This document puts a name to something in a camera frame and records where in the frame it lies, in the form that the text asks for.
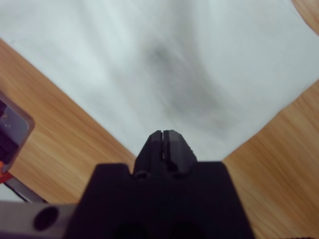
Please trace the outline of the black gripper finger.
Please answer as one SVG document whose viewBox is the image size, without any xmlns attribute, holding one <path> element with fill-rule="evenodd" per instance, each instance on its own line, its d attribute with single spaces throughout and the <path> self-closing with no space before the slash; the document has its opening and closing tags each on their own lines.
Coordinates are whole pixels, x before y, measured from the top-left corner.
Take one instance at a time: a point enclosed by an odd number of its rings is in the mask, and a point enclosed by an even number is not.
<svg viewBox="0 0 319 239">
<path fill-rule="evenodd" d="M 197 162 L 184 137 L 175 130 L 163 131 L 163 160 L 172 174 L 187 174 Z"/>
<path fill-rule="evenodd" d="M 157 130 L 148 137 L 138 154 L 134 164 L 134 175 L 155 173 L 161 159 L 162 132 Z"/>
</svg>

